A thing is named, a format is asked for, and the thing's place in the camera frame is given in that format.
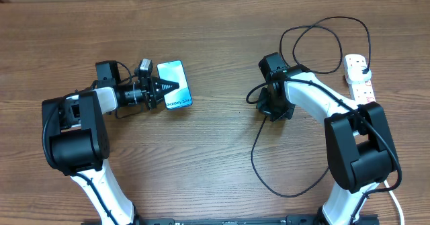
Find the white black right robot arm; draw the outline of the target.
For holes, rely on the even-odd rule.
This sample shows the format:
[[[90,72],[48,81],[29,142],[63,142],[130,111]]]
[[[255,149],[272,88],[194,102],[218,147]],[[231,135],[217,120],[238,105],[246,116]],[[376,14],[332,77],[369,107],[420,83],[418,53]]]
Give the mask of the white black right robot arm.
[[[275,52],[258,64],[265,81],[256,108],[272,122],[290,119],[301,107],[324,126],[327,171],[335,180],[328,200],[315,215],[288,215],[286,224],[379,224],[360,215],[373,193],[389,192],[402,171],[382,106],[360,104],[320,82],[305,66],[288,66]]]

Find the blue Galaxy S24 smartphone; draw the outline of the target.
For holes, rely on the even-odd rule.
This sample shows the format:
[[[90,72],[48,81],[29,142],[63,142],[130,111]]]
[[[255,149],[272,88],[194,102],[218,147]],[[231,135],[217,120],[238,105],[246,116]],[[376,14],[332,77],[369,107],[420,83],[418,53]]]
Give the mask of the blue Galaxy S24 smartphone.
[[[193,104],[185,69],[180,60],[160,63],[157,71],[163,81],[163,97],[167,109],[179,109]]]

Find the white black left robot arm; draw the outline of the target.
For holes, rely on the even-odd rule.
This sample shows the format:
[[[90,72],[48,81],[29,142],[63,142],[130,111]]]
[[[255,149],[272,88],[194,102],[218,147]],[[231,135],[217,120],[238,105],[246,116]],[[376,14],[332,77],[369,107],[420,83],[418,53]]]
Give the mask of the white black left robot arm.
[[[121,107],[175,107],[188,89],[181,61],[157,65],[142,59],[122,79],[121,62],[96,63],[97,79],[86,89],[42,102],[42,148],[47,163],[77,183],[97,210],[100,224],[145,224],[121,190],[108,161],[110,142],[103,119]]]

